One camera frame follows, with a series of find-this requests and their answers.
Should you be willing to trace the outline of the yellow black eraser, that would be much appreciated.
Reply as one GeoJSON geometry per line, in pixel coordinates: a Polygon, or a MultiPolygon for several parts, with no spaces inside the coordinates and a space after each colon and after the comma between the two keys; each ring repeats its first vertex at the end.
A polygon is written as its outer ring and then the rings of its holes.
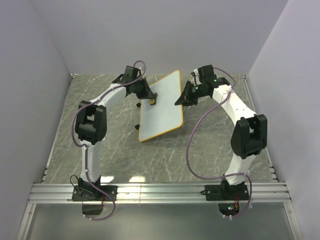
{"type": "Polygon", "coordinates": [[[156,101],[155,98],[152,98],[152,99],[149,100],[149,104],[152,105],[152,106],[155,105],[156,103],[157,103],[157,101],[156,101]]]}

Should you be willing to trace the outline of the yellow framed whiteboard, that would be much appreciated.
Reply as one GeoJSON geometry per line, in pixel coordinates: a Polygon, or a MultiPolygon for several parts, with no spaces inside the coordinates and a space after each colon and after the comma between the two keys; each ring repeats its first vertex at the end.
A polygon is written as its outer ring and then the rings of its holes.
{"type": "Polygon", "coordinates": [[[183,106],[175,102],[182,94],[181,74],[179,70],[166,75],[150,85],[157,94],[155,104],[149,99],[141,100],[138,140],[145,142],[184,124],[183,106]]]}

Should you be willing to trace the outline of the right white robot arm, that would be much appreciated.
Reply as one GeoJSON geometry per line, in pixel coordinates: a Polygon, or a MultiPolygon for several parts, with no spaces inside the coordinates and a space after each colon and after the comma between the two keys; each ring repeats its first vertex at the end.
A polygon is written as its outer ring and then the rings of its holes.
{"type": "Polygon", "coordinates": [[[248,193],[246,173],[256,156],[267,146],[268,120],[264,114],[251,110],[224,77],[213,77],[200,84],[187,81],[175,105],[195,106],[199,98],[207,96],[224,109],[234,125],[230,140],[233,152],[230,165],[218,190],[209,190],[207,195],[235,200],[241,194],[248,193]]]}

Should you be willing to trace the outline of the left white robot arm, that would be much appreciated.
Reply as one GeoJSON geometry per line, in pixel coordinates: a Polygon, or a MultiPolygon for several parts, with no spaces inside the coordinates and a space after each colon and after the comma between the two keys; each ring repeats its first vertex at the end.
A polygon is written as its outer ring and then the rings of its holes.
{"type": "Polygon", "coordinates": [[[90,101],[81,101],[73,117],[71,137],[82,150],[78,190],[89,201],[96,201],[104,194],[101,189],[99,161],[100,143],[107,133],[108,111],[130,94],[135,94],[140,100],[157,97],[142,74],[133,76],[123,73],[102,94],[90,101]]]}

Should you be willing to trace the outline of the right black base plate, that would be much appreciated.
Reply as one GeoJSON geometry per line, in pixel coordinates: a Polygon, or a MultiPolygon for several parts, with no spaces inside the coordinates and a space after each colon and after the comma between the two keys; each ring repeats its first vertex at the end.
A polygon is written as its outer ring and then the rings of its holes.
{"type": "Polygon", "coordinates": [[[232,201],[238,197],[239,200],[249,199],[249,190],[246,185],[205,185],[204,190],[200,192],[207,201],[232,201]]]}

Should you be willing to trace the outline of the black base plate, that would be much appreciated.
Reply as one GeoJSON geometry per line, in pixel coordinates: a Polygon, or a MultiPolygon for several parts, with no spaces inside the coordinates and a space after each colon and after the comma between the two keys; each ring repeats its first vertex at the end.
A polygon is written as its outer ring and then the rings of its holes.
{"type": "Polygon", "coordinates": [[[249,199],[249,190],[246,185],[205,185],[204,190],[200,192],[207,201],[232,201],[238,197],[239,200],[249,199]]]}
{"type": "MultiPolygon", "coordinates": [[[[99,185],[98,188],[107,193],[112,200],[116,200],[118,187],[115,185],[99,185]]],[[[110,198],[105,196],[102,192],[98,191],[90,184],[84,187],[76,185],[72,192],[71,200],[73,202],[89,202],[89,201],[107,201],[110,202],[110,198]]]]}

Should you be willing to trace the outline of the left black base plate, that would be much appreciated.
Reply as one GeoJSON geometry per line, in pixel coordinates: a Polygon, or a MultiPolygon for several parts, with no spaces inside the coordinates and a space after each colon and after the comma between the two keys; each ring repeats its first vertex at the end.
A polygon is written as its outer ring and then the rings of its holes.
{"type": "MultiPolygon", "coordinates": [[[[98,188],[107,193],[112,200],[116,200],[118,187],[115,185],[99,185],[98,188]]],[[[89,201],[107,201],[110,202],[110,198],[105,196],[102,192],[98,191],[90,184],[84,187],[76,185],[72,192],[71,200],[73,202],[89,202],[89,201]]]]}

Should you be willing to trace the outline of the aluminium front rail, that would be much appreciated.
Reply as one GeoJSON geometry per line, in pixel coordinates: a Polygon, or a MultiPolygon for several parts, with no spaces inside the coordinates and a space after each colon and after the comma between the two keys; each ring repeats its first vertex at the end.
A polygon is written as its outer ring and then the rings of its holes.
{"type": "MultiPolygon", "coordinates": [[[[116,184],[116,204],[202,204],[209,203],[200,192],[201,182],[124,183],[116,184]]],[[[70,184],[34,184],[28,204],[74,204],[70,184]]],[[[291,197],[284,182],[254,182],[253,203],[285,203],[291,197]]]]}

